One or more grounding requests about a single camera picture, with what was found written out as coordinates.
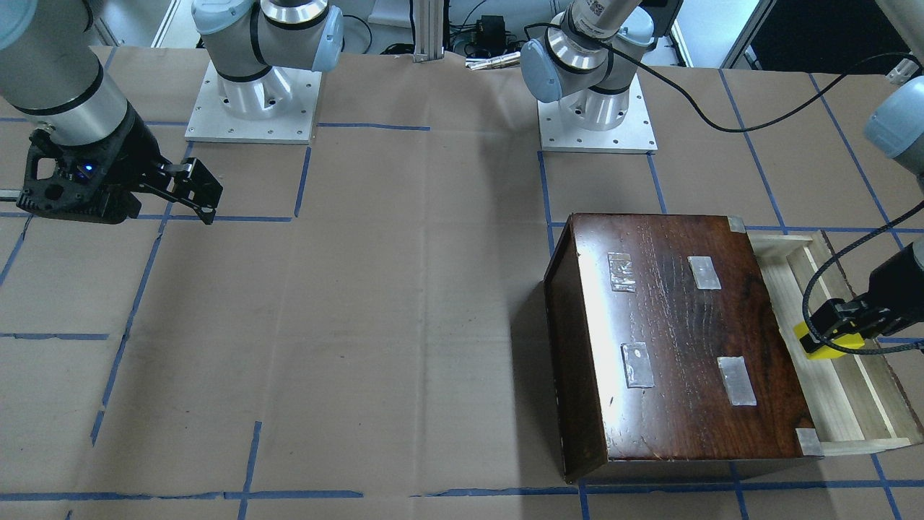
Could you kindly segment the dark wooden drawer cabinet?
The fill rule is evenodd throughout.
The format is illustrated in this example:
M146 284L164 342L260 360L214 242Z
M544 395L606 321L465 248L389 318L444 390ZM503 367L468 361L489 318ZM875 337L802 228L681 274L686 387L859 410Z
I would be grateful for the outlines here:
M821 457L728 217L574 213L542 285L568 483L725 481Z

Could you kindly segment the square metal base plate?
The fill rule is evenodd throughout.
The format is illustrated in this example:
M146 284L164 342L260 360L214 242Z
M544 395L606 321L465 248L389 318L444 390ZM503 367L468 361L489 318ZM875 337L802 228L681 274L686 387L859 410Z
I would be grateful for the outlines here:
M309 145L323 73L273 68L231 82L209 64L185 132L192 142Z

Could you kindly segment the brown paper table cover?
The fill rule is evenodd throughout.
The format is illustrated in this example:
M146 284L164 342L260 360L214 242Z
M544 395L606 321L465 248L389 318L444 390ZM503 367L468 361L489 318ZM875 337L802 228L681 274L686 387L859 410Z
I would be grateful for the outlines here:
M575 212L741 217L840 249L920 201L848 78L753 134L641 74L655 155L541 151L518 70L344 55L310 146L189 144L209 63L96 55L224 194L118 226L2 205L4 519L920 519L922 448L743 482L568 486L541 281Z

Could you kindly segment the aluminium frame post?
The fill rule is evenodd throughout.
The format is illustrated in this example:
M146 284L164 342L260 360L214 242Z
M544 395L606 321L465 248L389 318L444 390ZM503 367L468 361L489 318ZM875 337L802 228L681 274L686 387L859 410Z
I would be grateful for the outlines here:
M413 62L440 60L448 35L448 1L410 1Z

